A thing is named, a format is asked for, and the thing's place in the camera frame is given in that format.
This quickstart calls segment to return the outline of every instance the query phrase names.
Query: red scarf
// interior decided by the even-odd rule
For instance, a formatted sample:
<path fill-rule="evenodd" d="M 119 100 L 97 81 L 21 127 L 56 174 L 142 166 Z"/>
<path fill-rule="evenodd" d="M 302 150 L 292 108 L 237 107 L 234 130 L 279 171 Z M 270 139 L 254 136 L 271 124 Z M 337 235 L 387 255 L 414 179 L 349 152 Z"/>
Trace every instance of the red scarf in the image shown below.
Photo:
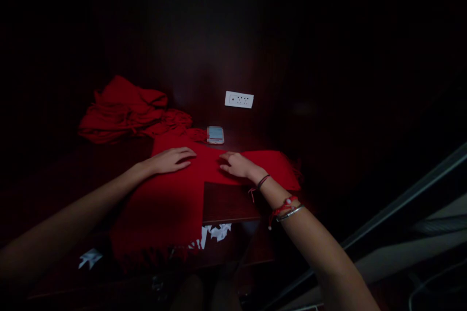
<path fill-rule="evenodd" d="M 114 255 L 125 270 L 150 263 L 157 265 L 156 252 L 167 258 L 167 246 L 182 248 L 177 251 L 184 256 L 188 244 L 201 238 L 204 182 L 251 184 L 219 168 L 225 163 L 219 155 L 225 151 L 195 143 L 187 136 L 171 133 L 157 136 L 152 155 L 181 146 L 198 155 L 190 160 L 191 165 L 144 182 L 110 232 Z M 282 153 L 253 151 L 243 155 L 263 167 L 285 189 L 300 189 L 294 170 Z"/>
<path fill-rule="evenodd" d="M 190 128 L 190 115 L 165 110 L 165 93 L 136 87 L 121 76 L 115 76 L 101 94 L 95 91 L 94 97 L 96 102 L 78 128 L 78 134 L 91 142 L 113 143 L 131 135 L 155 137 L 168 131 L 187 134 L 195 141 L 206 139 L 206 131 Z"/>
<path fill-rule="evenodd" d="M 143 90 L 115 76 L 101 94 L 94 95 L 96 102 L 79 125 L 78 133 L 83 137 L 94 143 L 113 143 L 131 135 L 149 135 L 155 138 L 152 155 L 181 146 L 190 147 L 198 155 L 187 168 L 155 176 L 138 187 L 110 232 L 115 257 L 129 270 L 157 264 L 157 251 L 166 255 L 168 246 L 181 247 L 177 251 L 186 253 L 187 245 L 201 238 L 204 182 L 239 185 L 249 181 L 219 168 L 223 150 L 192 141 L 205 141 L 206 131 L 190 128 L 188 114 L 166 111 L 164 93 Z M 292 166 L 281 153 L 256 151 L 243 155 L 285 189 L 300 189 Z"/>

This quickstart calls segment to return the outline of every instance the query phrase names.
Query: red string bracelet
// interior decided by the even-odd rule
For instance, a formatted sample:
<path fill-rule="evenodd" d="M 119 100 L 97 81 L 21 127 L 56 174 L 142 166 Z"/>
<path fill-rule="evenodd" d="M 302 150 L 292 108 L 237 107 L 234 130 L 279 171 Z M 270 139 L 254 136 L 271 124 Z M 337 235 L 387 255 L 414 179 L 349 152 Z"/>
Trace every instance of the red string bracelet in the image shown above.
<path fill-rule="evenodd" d="M 261 179 L 261 181 L 258 183 L 258 185 L 256 186 L 256 188 L 250 188 L 250 190 L 248 191 L 248 194 L 251 194 L 251 200 L 253 201 L 253 204 L 254 204 L 254 196 L 253 196 L 253 192 L 256 191 L 256 190 L 259 190 L 261 188 L 261 186 L 263 185 L 264 181 L 268 179 L 268 177 L 271 177 L 270 174 L 267 174 L 265 177 L 263 177 Z"/>
<path fill-rule="evenodd" d="M 298 198 L 295 196 L 287 198 L 284 200 L 284 204 L 282 204 L 281 207 L 278 207 L 277 209 L 271 212 L 271 215 L 269 216 L 269 226 L 268 226 L 269 230 L 272 230 L 272 220 L 274 219 L 275 216 L 279 215 L 281 211 L 286 210 L 286 209 L 290 209 L 290 210 L 296 209 L 295 205 L 292 205 L 292 202 L 297 199 Z"/>

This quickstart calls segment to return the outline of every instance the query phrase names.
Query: wall socket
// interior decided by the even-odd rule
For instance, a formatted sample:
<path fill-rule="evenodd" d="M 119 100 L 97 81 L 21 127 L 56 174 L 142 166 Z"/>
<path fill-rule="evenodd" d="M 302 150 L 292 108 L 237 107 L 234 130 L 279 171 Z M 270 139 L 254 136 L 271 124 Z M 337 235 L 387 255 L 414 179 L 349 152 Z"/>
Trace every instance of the wall socket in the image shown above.
<path fill-rule="evenodd" d="M 229 107 L 251 109 L 253 106 L 253 98 L 254 98 L 254 95 L 252 94 L 244 94 L 244 93 L 226 91 L 225 92 L 225 105 Z"/>

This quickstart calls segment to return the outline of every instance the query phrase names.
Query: hand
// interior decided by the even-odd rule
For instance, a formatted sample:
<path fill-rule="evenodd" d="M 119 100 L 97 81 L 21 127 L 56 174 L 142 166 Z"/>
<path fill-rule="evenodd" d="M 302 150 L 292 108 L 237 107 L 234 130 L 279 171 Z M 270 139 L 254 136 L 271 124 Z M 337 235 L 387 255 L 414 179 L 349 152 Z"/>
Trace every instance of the hand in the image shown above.
<path fill-rule="evenodd" d="M 167 172 L 174 172 L 186 168 L 191 162 L 185 161 L 178 164 L 178 162 L 184 158 L 196 156 L 188 147 L 172 148 L 143 161 L 141 164 L 144 169 L 148 172 L 149 176 L 155 174 L 162 174 Z"/>
<path fill-rule="evenodd" d="M 219 157 L 227 160 L 230 164 L 230 166 L 221 165 L 220 168 L 222 170 L 237 177 L 246 177 L 253 181 L 253 183 L 258 183 L 268 174 L 262 167 L 251 162 L 240 153 L 227 152 L 219 155 Z"/>

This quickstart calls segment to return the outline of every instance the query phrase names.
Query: black bracelet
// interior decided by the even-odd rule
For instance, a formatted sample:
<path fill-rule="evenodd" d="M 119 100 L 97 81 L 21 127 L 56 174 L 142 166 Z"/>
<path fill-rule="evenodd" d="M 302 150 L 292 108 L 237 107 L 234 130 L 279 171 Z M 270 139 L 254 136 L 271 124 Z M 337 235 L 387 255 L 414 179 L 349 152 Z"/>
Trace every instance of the black bracelet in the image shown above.
<path fill-rule="evenodd" d="M 266 181 L 266 179 L 271 176 L 270 174 L 267 174 L 265 177 L 263 177 L 261 179 L 261 181 L 258 183 L 258 185 L 256 186 L 256 190 L 259 190 L 261 188 L 261 186 L 263 185 L 263 183 Z"/>

